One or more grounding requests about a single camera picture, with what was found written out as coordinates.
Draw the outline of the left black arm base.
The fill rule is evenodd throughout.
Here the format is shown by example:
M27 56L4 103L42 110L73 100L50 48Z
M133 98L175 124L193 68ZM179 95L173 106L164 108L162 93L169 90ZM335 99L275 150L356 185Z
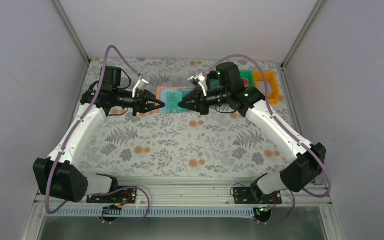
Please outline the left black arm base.
M111 179L109 192L114 192L118 189L125 187L125 186L120 186L118 183L118 179L114 176L110 176L107 174L97 174L97 176ZM86 202L88 204L110 204L110 206L104 207L102 209L103 211L107 209L121 210L122 206L125 204L134 204L136 202L136 197L137 197L136 189L126 189L108 196L90 195L87 197Z

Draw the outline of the orange leather card holder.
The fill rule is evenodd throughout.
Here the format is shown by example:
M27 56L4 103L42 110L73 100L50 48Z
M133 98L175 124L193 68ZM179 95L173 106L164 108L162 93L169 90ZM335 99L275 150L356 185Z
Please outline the orange leather card holder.
M160 108L158 110L159 113L168 114L167 113L167 100L166 100L166 93L168 92L182 92L182 98L185 97L188 93L190 93L194 88L192 87L167 87L167 86L159 86L157 88L157 98L165 103L164 108ZM182 113L190 112L190 110L182 109Z

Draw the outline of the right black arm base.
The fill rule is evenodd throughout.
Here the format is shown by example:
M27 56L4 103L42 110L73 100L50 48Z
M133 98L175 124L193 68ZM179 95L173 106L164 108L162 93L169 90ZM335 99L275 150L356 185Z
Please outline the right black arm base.
M233 196L236 205L267 205L253 208L253 216L257 223L267 224L272 217L272 210L283 203L280 191L264 194L257 186L257 181L266 174L257 178L250 186L235 183L231 186L229 194Z

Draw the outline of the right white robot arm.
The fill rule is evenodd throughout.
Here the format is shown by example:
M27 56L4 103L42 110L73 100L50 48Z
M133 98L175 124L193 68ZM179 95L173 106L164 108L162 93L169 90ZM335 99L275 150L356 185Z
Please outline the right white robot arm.
M188 81L195 89L185 96L179 107L209 114L210 107L228 104L231 109L260 128L284 154L289 165L277 173L266 173L252 183L258 193L269 195L290 190L298 193L324 170L327 150L321 143L313 144L288 125L256 87L244 85L240 70L233 62L221 63L214 71L220 87L208 89L203 74Z

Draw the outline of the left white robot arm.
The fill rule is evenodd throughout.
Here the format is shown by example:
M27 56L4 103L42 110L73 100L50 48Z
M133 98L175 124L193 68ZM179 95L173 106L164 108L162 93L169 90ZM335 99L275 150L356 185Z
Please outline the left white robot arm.
M114 177L86 176L79 170L94 131L115 107L131 109L136 116L165 106L144 89L148 83L144 79L140 79L132 91L121 88L123 73L120 67L101 68L103 79L94 82L83 94L77 116L60 143L46 158L37 158L34 162L32 168L42 195L78 203L85 196L107 194L114 189Z

